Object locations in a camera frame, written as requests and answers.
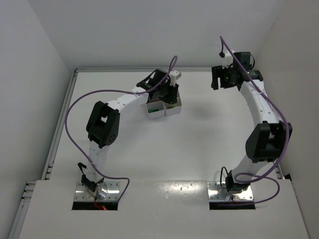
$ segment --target white table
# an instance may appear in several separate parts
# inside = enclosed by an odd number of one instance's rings
[[[79,72],[71,102],[93,90],[131,90],[147,74]],[[181,114],[149,120],[142,106],[120,119],[105,168],[107,175],[131,179],[118,211],[71,210],[81,177],[77,163],[87,162],[63,129],[60,141],[55,138],[57,153],[51,153],[50,180],[37,181],[20,238],[307,239],[289,180],[279,180],[279,196],[256,210],[209,210],[206,181],[219,180],[222,166],[237,166],[253,121],[237,88],[213,91],[210,71],[182,72],[178,83]],[[93,105],[120,95],[88,96],[71,112],[70,132],[87,152],[85,126]],[[252,189],[258,201],[276,185],[262,180]]]

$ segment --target metal base plate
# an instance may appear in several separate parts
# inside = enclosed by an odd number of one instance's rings
[[[254,201],[253,191],[251,186],[241,192],[227,192],[226,189],[220,186],[220,182],[207,182],[208,198],[210,203],[248,203]]]
[[[103,182],[98,184],[97,192],[92,193],[84,184],[77,182],[74,193],[74,202],[117,202],[120,194],[120,182]]]

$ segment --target metal bracket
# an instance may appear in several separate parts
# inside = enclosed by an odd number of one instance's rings
[[[89,191],[84,184],[77,182],[74,193],[74,202],[97,202],[115,203],[118,201],[120,194],[120,182],[104,182],[99,183],[96,187],[96,193]]]
[[[207,182],[207,189],[210,203],[248,203],[254,201],[251,186],[241,192],[227,192],[220,186],[220,182]]]

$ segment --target white wall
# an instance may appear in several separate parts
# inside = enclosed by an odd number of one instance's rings
[[[257,54],[284,0],[29,0],[53,45],[76,67],[220,64],[219,35]]]
[[[42,170],[69,82],[27,0],[0,1],[0,238]]]
[[[257,59],[269,96],[293,134],[283,167],[290,173],[311,238],[319,235],[319,2],[290,0]]]

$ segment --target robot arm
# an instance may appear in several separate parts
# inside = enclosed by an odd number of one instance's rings
[[[247,70],[258,88],[265,94],[263,77],[259,71],[253,71],[250,63],[250,52],[233,52]],[[249,184],[236,181],[235,177],[240,173],[256,175],[260,169],[269,162],[274,162],[281,154],[285,142],[285,126],[282,119],[265,98],[256,91],[253,84],[241,73],[232,56],[226,51],[223,65],[212,67],[212,88],[218,89],[218,79],[220,87],[230,88],[237,86],[240,93],[245,98],[253,117],[255,129],[246,141],[246,155],[239,165],[231,170],[226,177],[227,191],[242,191]],[[238,180],[250,181],[253,176],[240,175]]]
[[[94,105],[86,130],[90,140],[89,157],[97,168],[103,169],[110,146],[118,136],[120,116],[123,117],[138,106],[152,101],[161,100],[168,104],[177,102],[176,80],[181,77],[181,73],[177,71],[171,71],[168,78],[154,91],[140,94],[153,88],[165,75],[166,72],[156,69],[137,83],[132,89],[133,94],[123,95],[107,103],[99,101]],[[103,182],[104,178],[91,164],[86,166],[79,163],[78,166],[82,172],[81,182],[91,192],[95,192],[97,184]]]

